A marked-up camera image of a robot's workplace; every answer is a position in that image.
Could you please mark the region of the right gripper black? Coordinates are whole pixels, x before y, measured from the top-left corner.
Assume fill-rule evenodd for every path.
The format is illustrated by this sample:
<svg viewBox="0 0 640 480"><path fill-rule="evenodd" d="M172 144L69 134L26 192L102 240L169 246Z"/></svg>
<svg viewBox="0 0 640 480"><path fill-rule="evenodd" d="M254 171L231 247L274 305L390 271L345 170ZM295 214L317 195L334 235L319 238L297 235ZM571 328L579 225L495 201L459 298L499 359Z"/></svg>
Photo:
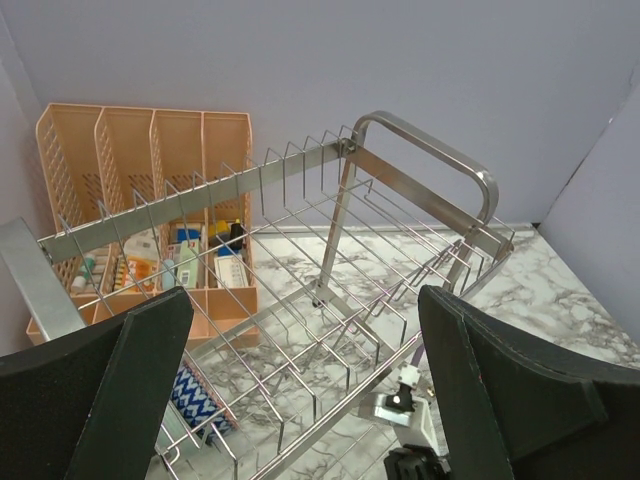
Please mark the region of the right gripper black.
<svg viewBox="0 0 640 480"><path fill-rule="evenodd" d="M389 480L451 479L447 456L439 456L431 447L406 445L391 450L384 459Z"/></svg>

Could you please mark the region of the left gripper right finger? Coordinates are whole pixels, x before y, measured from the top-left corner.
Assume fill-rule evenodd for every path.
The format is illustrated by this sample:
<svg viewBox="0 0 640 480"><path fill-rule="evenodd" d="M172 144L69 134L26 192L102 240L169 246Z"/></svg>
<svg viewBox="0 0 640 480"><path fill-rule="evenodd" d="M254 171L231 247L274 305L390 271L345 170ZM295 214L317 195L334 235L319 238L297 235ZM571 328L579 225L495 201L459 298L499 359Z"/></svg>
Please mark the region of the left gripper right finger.
<svg viewBox="0 0 640 480"><path fill-rule="evenodd" d="M557 346L440 287L418 297L455 479L636 479L639 372Z"/></svg>

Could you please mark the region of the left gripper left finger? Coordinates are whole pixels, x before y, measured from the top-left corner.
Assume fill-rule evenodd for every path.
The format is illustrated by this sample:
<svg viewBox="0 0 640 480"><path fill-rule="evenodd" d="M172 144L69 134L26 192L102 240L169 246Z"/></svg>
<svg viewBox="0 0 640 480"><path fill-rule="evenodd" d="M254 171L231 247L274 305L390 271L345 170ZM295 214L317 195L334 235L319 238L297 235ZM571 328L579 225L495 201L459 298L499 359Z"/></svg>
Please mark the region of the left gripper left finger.
<svg viewBox="0 0 640 480"><path fill-rule="evenodd" d="M2 357L2 478L144 478L193 316L175 287Z"/></svg>

